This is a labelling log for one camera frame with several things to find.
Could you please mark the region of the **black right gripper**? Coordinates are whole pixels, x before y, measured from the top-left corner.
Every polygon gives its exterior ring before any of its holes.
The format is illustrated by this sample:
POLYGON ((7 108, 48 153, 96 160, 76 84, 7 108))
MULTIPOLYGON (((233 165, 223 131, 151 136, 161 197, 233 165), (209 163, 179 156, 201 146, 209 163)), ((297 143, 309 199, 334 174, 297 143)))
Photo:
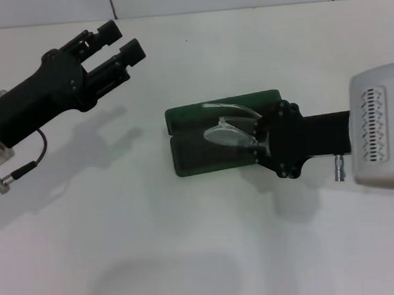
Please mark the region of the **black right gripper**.
POLYGON ((299 106, 282 100, 268 117, 260 117, 254 124, 256 140, 268 136, 269 153, 258 147, 252 154, 256 164, 268 162, 280 178, 298 178, 303 165, 313 157, 348 155, 349 112, 334 112, 305 117, 299 106))

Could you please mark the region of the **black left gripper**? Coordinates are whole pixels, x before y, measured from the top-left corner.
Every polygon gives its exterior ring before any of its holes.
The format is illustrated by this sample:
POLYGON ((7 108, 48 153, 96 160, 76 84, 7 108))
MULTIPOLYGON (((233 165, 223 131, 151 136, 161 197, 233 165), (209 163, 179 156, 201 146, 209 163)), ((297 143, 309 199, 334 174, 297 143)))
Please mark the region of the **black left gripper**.
POLYGON ((113 20, 85 30, 42 61, 39 69, 0 98, 0 141, 12 148, 67 110, 88 112, 97 99, 128 81, 127 67, 146 57, 136 38, 86 73, 78 58, 90 57, 122 37, 113 20))

